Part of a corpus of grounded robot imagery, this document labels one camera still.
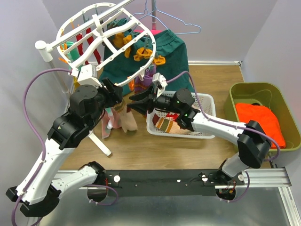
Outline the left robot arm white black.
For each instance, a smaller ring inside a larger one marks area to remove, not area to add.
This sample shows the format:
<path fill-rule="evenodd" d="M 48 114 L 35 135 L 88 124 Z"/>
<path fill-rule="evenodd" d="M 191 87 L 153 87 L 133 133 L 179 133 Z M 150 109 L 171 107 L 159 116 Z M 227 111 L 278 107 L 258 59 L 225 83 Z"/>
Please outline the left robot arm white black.
<path fill-rule="evenodd" d="M 76 173 L 55 180 L 61 165 L 101 120 L 104 110 L 121 103 L 123 88 L 109 79 L 100 85 L 81 85 L 70 96 L 66 113 L 55 119 L 39 159 L 24 179 L 6 191 L 13 202 L 20 202 L 26 217 L 44 217 L 59 204 L 63 195 L 86 185 L 104 185 L 105 169 L 89 162 Z"/>

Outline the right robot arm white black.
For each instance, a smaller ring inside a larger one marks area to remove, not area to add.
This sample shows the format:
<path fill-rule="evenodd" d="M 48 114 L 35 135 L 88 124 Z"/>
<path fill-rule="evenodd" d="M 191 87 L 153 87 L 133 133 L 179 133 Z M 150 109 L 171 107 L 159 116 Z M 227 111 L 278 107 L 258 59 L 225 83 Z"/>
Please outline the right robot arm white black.
<path fill-rule="evenodd" d="M 157 96 L 157 88 L 149 86 L 146 90 L 130 96 L 128 107 L 140 114 L 151 113 L 154 109 L 178 114 L 176 123 L 181 129 L 192 132 L 205 132 L 221 137 L 238 147 L 238 152 L 226 159 L 211 179 L 220 184 L 228 184 L 247 168 L 258 169 L 264 162 L 271 142 L 256 121 L 239 123 L 223 120 L 194 108 L 196 96 L 188 89 L 179 89 L 173 96 Z"/>

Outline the white round clip hanger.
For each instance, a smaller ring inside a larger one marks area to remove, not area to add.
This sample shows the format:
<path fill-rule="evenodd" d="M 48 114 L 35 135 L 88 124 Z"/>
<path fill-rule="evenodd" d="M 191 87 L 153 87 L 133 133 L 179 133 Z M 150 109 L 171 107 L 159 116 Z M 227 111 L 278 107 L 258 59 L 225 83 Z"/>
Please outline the white round clip hanger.
<path fill-rule="evenodd" d="M 124 55 L 125 51 L 137 43 L 141 38 L 147 38 L 147 42 L 151 44 L 152 50 L 156 51 L 156 41 L 151 33 L 151 31 L 143 25 L 134 15 L 129 13 L 124 7 L 129 4 L 130 1 L 124 0 L 118 4 L 104 2 L 96 3 L 82 9 L 77 14 L 73 15 L 68 21 L 66 21 L 60 28 L 57 33 L 56 40 L 48 44 L 47 51 L 50 52 L 54 49 L 57 49 L 60 56 L 68 63 L 71 67 L 71 76 L 76 77 L 79 84 L 90 84 L 96 87 L 101 86 L 100 81 L 97 78 L 97 71 L 103 69 L 105 65 L 111 63 L 116 57 Z M 108 9 L 100 14 L 94 14 L 92 19 L 86 21 L 82 25 L 74 28 L 69 32 L 65 32 L 65 28 L 72 21 L 78 17 L 84 15 L 85 12 L 98 7 L 108 7 Z M 106 26 L 117 19 L 120 15 L 125 14 L 128 17 L 128 21 L 122 25 L 115 28 L 111 28 L 107 31 L 103 29 Z M 140 27 L 141 32 L 136 37 L 132 38 L 127 42 L 123 47 L 116 49 L 113 44 L 110 42 L 109 38 L 121 33 L 128 31 L 129 29 Z M 61 45 L 69 41 L 71 38 L 76 37 L 78 34 L 86 31 L 90 28 L 92 31 L 84 35 L 79 41 L 75 42 L 71 47 L 62 50 Z M 80 44 L 86 41 L 88 38 L 95 36 L 94 41 L 87 47 L 83 54 L 75 61 L 71 61 L 67 58 L 67 53 L 71 50 L 77 48 Z M 105 44 L 105 46 L 111 51 L 111 55 L 104 61 L 102 61 L 98 66 L 85 66 L 84 63 L 90 58 L 93 52 L 97 49 L 98 46 Z"/>

